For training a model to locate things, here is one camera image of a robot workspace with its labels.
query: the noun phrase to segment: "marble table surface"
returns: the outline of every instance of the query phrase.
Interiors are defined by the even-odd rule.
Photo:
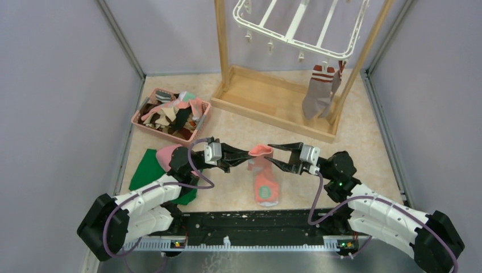
[[[286,79],[307,84],[311,71],[280,71],[270,72]],[[153,89],[163,88],[173,92],[189,91],[209,100],[216,90],[221,76],[219,73],[201,75],[178,75],[147,77],[141,101]],[[243,150],[250,150],[259,143],[293,143],[304,142],[321,148],[321,156],[328,158],[337,151],[346,150],[350,153],[355,167],[358,169],[355,177],[371,189],[396,202],[402,203],[400,191],[394,178],[392,167],[381,138],[375,116],[361,77],[358,75],[351,93],[346,99],[334,143],[328,144],[306,136],[302,136],[262,122],[254,121],[241,115],[212,108],[211,117],[201,131],[201,137],[214,136],[221,142],[228,143]],[[146,149],[160,149],[173,143],[156,138],[134,129],[127,165],[120,193],[129,192],[128,187],[132,176],[144,155]],[[289,154],[275,150],[275,158],[287,161]],[[280,183],[280,202],[271,209],[301,209],[309,208],[318,189],[319,180],[308,174],[293,175],[273,168],[275,178]],[[260,210],[266,209],[255,202],[254,175],[247,170],[247,163],[232,168],[230,174],[220,169],[205,171],[208,178],[216,184],[215,188],[198,190],[197,198],[187,206],[180,206],[184,212],[212,212],[223,210]],[[323,191],[318,201],[318,208],[335,206]]]

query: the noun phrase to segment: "wooden frame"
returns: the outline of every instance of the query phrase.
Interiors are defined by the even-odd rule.
[[[394,0],[385,0],[347,83],[335,97],[326,118],[308,120],[301,111],[308,86],[237,65],[229,66],[224,0],[214,0],[222,81],[214,92],[213,106],[271,124],[297,134],[332,143],[343,104],[390,11]]]

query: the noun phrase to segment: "pink basket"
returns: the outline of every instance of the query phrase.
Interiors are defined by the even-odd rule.
[[[149,97],[147,97],[144,102],[141,104],[141,108],[147,103],[155,103],[157,100],[156,100],[156,92],[157,91],[160,91],[160,92],[163,92],[163,93],[166,93],[166,94],[170,94],[172,96],[172,100],[175,100],[175,97],[174,97],[174,93],[172,92],[169,92],[169,91],[166,91],[166,90],[162,90],[162,89],[159,89],[159,88],[156,88],[154,89],[154,91],[152,91],[151,95],[149,95]],[[139,130],[145,132],[145,133],[148,133],[148,134],[151,134],[153,136],[157,136],[159,138],[164,138],[164,139],[167,139],[169,141],[172,141],[172,142],[175,142],[175,143],[179,143],[181,145],[184,145],[184,146],[189,146],[194,140],[196,140],[198,137],[199,137],[199,134],[200,134],[200,131],[202,129],[202,126],[205,122],[207,122],[207,119],[209,117],[209,111],[211,109],[211,104],[207,101],[202,101],[202,112],[203,112],[203,115],[201,117],[201,119],[199,120],[199,122],[197,123],[197,126],[196,126],[196,129],[194,130],[193,132],[193,135],[191,136],[191,138],[189,140],[186,140],[186,139],[182,139],[182,138],[178,138],[177,136],[174,136],[174,135],[169,135],[167,133],[163,133],[161,131],[157,131],[153,128],[149,128],[143,124],[139,124],[138,123],[138,120],[139,120],[139,117],[140,117],[140,111],[136,111],[136,113],[134,114],[134,116],[132,117],[131,119],[131,122],[132,124],[134,124],[134,126],[136,126],[137,128],[139,128]]]

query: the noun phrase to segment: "wooden post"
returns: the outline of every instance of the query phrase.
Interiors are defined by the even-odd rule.
[[[333,124],[336,120],[336,117],[342,112],[343,104],[345,103],[346,97],[348,96],[348,93],[350,92],[350,89],[353,86],[353,83],[355,82],[355,78],[358,76],[358,73],[362,69],[363,63],[365,62],[365,59],[367,58],[368,53],[372,48],[373,42],[375,42],[378,32],[380,31],[381,26],[384,23],[385,18],[387,17],[393,2],[394,0],[385,0],[385,2],[383,3],[383,6],[381,7],[380,12],[378,13],[378,17],[375,21],[375,24],[373,25],[370,31],[370,34],[368,35],[367,41],[365,42],[363,49],[361,50],[360,57],[358,58],[358,61],[356,62],[355,67],[353,68],[353,71],[351,72],[350,77],[348,78],[345,88],[343,89],[340,100],[335,105],[334,111],[327,117],[327,120],[330,124]]]
[[[227,55],[226,38],[226,9],[225,0],[214,0],[214,10],[216,13],[216,25],[218,27],[219,60],[221,61],[221,83],[223,91],[229,87],[229,60]]]

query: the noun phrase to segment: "cable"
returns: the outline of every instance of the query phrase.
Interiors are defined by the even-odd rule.
[[[310,213],[308,214],[308,224],[309,225],[316,225],[316,224],[319,224],[321,222],[323,222],[326,218],[330,217],[331,215],[333,215],[334,212],[336,212],[337,210],[339,210],[341,207],[343,207],[344,205],[348,204],[349,202],[351,201],[355,201],[355,200],[361,200],[361,199],[370,199],[370,200],[375,200],[375,201],[378,201],[378,202],[382,202],[383,204],[385,205],[389,205],[389,206],[392,206],[392,202],[388,201],[388,200],[385,200],[385,199],[382,199],[382,198],[379,198],[379,197],[373,197],[373,196],[355,196],[355,197],[352,197],[352,198],[348,198],[347,200],[341,202],[340,204],[338,204],[336,207],[334,207],[333,209],[331,209],[328,213],[326,213],[323,217],[321,217],[320,219],[316,220],[316,221],[312,221],[311,219],[313,218],[313,213],[314,213],[314,209],[316,207],[316,204],[318,202],[318,199],[319,199],[319,196],[321,194],[321,190],[323,189],[323,176],[321,175],[320,172],[316,172],[316,174],[319,176],[319,187],[318,187],[318,190],[317,190],[317,193],[315,195],[315,199],[313,200],[313,204],[311,205],[311,209],[310,209]],[[459,271],[459,263],[457,261],[457,258],[455,257],[455,254],[452,252],[452,250],[449,248],[449,246],[440,238],[440,236],[435,233],[430,227],[428,227],[425,223],[423,223],[422,221],[420,221],[419,219],[417,219],[415,216],[413,216],[412,214],[410,214],[409,212],[407,212],[405,209],[402,209],[400,208],[399,206],[393,204],[393,208],[395,208],[397,211],[401,212],[402,214],[404,214],[405,216],[409,217],[411,220],[413,220],[415,223],[417,223],[417,225],[420,225],[422,226],[424,229],[426,229],[430,234],[432,234],[435,239],[442,245],[442,247],[448,252],[450,258],[452,259],[452,263],[454,264],[454,270],[452,271],[452,273],[457,273]],[[358,253],[360,253],[368,244],[368,242],[372,239],[372,237],[370,236],[366,241],[365,243],[361,246],[361,248],[357,251],[357,253],[355,253],[354,255],[352,255],[352,257],[354,258]]]
[[[186,187],[186,188],[193,188],[193,189],[212,189],[214,188],[214,183],[208,179],[205,175],[203,175],[201,173],[200,170],[198,170],[195,166],[194,166],[194,162],[193,162],[193,159],[192,159],[192,151],[193,151],[193,147],[201,142],[207,142],[207,138],[202,138],[202,139],[198,139],[196,141],[194,141],[193,143],[191,143],[191,145],[189,146],[188,148],[188,161],[189,161],[189,165],[191,166],[191,168],[194,170],[194,172],[202,179],[206,180],[206,182],[209,184],[208,186],[195,186],[195,185],[189,185],[189,184],[185,184],[185,183],[179,183],[179,182],[166,182],[163,184],[164,185],[178,185],[180,187]],[[160,184],[157,184],[157,185],[154,185],[150,188],[147,188],[145,190],[143,190],[141,192],[141,194],[146,194],[154,189],[157,189],[157,188],[160,188],[161,185]],[[112,218],[114,217],[114,215],[116,214],[117,211],[119,211],[123,206],[125,206],[127,203],[129,203],[130,201],[134,200],[136,197],[139,197],[139,194],[136,193],[135,195],[132,195],[130,196],[129,198],[125,199],[124,201],[122,201],[119,205],[117,205],[115,207],[115,209],[109,214],[109,216],[107,217],[107,220],[104,224],[104,229],[102,231],[102,243],[103,243],[103,246],[104,246],[104,250],[106,251],[106,253],[113,257],[113,258],[124,258],[124,262],[127,266],[127,269],[129,270],[130,273],[133,273],[133,271],[129,268],[128,264],[127,264],[127,261],[125,260],[125,257],[129,254],[131,254],[133,252],[133,250],[139,245],[140,243],[140,240],[141,238],[139,238],[136,242],[136,244],[134,244],[134,246],[121,253],[121,254],[115,254],[113,253],[110,249],[109,249],[109,246],[107,244],[107,231],[109,230],[109,225],[110,225],[110,222],[112,221]],[[165,267],[165,264],[166,262],[163,262],[163,265],[161,266],[161,268],[159,268],[155,273],[159,273],[161,272],[164,267]]]

